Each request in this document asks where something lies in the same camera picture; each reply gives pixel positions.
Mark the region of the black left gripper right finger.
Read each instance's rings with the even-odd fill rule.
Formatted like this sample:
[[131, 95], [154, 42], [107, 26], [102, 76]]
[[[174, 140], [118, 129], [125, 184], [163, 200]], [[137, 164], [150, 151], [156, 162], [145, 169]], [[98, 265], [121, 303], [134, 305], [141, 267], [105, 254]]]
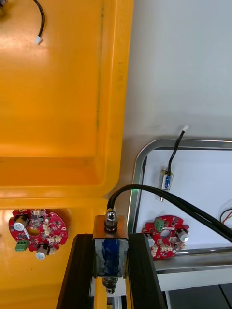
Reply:
[[128, 308], [165, 309], [165, 300], [145, 234], [129, 234], [128, 271]]

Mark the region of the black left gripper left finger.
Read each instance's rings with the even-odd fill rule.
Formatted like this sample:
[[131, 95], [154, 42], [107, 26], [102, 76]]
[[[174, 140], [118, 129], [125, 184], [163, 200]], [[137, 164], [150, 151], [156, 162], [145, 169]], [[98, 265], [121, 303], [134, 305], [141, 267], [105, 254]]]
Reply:
[[73, 239], [58, 298], [58, 309], [94, 308], [94, 297], [90, 296], [93, 258], [92, 235], [78, 234]]

